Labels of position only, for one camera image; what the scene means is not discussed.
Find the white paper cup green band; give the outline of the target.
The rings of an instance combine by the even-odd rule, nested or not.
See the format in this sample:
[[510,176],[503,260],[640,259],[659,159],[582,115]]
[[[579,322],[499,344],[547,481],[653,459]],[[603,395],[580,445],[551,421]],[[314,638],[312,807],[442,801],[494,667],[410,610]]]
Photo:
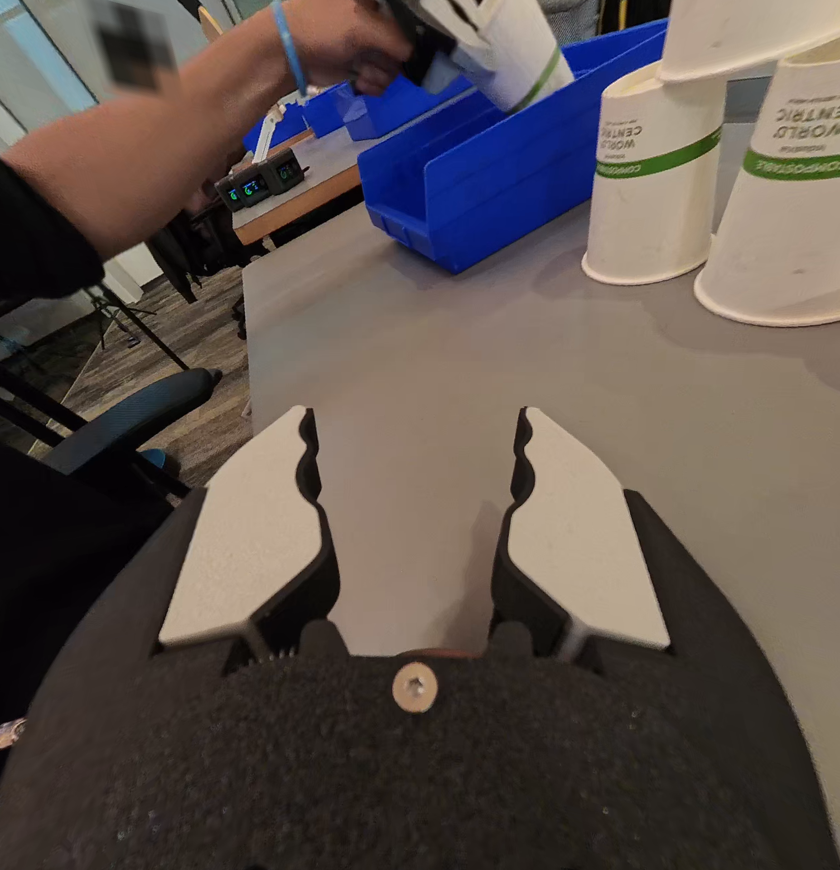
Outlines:
[[727,85],[666,83],[660,67],[648,64],[602,93],[581,262],[601,284],[662,282],[709,254]]
[[777,63],[694,295],[745,324],[840,321],[840,37]]
[[840,1],[672,1],[663,82],[747,71],[840,37]]
[[451,59],[481,93],[513,115],[576,81],[536,1],[449,2],[467,28]]

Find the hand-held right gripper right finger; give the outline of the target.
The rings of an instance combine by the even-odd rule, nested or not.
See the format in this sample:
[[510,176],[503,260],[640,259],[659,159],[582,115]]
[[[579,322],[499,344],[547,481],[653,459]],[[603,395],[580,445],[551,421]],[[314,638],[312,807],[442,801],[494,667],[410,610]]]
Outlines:
[[671,638],[618,478],[533,406],[519,412],[513,452],[491,632],[520,623],[534,655],[565,661],[596,637],[667,650]]

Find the person's left hand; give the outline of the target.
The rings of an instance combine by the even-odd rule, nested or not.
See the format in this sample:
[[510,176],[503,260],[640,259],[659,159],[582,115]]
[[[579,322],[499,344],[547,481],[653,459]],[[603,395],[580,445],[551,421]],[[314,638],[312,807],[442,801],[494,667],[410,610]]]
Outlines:
[[359,94],[381,96],[413,55],[411,41],[377,2],[288,1],[283,10],[306,83],[350,81]]

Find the small sign on tripod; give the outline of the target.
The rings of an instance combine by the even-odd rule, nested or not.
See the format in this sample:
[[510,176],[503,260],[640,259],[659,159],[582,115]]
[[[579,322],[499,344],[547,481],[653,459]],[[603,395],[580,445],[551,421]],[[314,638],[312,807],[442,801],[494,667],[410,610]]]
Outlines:
[[114,291],[112,291],[103,282],[97,283],[94,287],[87,287],[83,292],[88,296],[93,306],[100,311],[115,310],[127,319],[134,328],[140,332],[149,342],[167,357],[173,364],[183,371],[189,371],[190,366],[187,365],[171,347],[169,347],[143,320],[143,317],[152,317],[154,314],[151,311],[139,309],[125,303]]

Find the person's left forearm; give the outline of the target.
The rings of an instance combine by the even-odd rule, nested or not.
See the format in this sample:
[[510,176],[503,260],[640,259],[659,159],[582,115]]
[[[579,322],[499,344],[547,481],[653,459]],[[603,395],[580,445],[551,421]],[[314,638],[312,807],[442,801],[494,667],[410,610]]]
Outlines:
[[172,219],[289,78],[275,14],[258,12],[162,92],[118,97],[0,155],[0,303],[59,299]]

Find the blue wristband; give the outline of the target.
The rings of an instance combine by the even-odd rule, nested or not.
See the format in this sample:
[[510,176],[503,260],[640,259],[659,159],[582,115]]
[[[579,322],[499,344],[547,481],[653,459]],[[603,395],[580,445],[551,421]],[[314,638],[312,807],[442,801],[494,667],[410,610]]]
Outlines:
[[309,97],[308,81],[304,73],[302,62],[295,48],[295,42],[285,16],[283,2],[271,1],[270,11],[283,47],[284,57],[287,60],[291,75],[295,81],[295,90],[298,94],[298,99],[301,103],[304,103]]

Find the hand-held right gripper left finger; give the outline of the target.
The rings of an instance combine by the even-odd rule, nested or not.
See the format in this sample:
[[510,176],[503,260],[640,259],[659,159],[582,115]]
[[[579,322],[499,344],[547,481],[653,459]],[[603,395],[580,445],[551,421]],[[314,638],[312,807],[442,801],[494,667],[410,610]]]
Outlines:
[[257,661],[298,652],[341,590],[320,503],[315,412],[294,406],[213,476],[158,635],[165,651],[237,640]]

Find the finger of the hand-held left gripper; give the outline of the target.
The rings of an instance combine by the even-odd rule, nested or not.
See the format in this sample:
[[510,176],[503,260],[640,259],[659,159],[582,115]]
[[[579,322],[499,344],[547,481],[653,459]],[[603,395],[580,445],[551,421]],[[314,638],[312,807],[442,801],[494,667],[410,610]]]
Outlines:
[[493,1],[419,1],[421,13],[463,49],[492,49],[484,36],[491,22]]

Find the blue plastic bin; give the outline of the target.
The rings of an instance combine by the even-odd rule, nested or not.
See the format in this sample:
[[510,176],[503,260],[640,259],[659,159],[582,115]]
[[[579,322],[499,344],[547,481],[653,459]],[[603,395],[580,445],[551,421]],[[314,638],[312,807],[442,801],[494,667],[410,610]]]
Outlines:
[[310,97],[300,109],[317,138],[345,128],[353,142],[382,138],[426,112],[468,92],[473,85],[463,76],[433,94],[407,78],[396,78],[381,97],[355,91],[341,82]]
[[[309,129],[304,116],[304,104],[287,103],[283,108],[283,118],[275,124],[274,132],[270,140],[270,146],[274,147],[292,137],[304,133]],[[243,137],[242,142],[247,151],[255,152],[261,134],[264,117],[258,119],[256,124]]]
[[371,222],[458,274],[589,199],[603,91],[661,59],[667,20],[563,49],[575,81],[506,116],[472,92],[357,161]]

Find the black jacket on chair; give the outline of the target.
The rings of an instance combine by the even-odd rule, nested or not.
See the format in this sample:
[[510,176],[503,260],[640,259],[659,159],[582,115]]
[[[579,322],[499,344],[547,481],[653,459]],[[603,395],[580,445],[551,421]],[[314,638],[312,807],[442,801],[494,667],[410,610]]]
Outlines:
[[234,266],[217,234],[212,235],[185,210],[147,238],[144,245],[188,304],[196,303],[193,287],[201,287],[203,277],[213,277]]

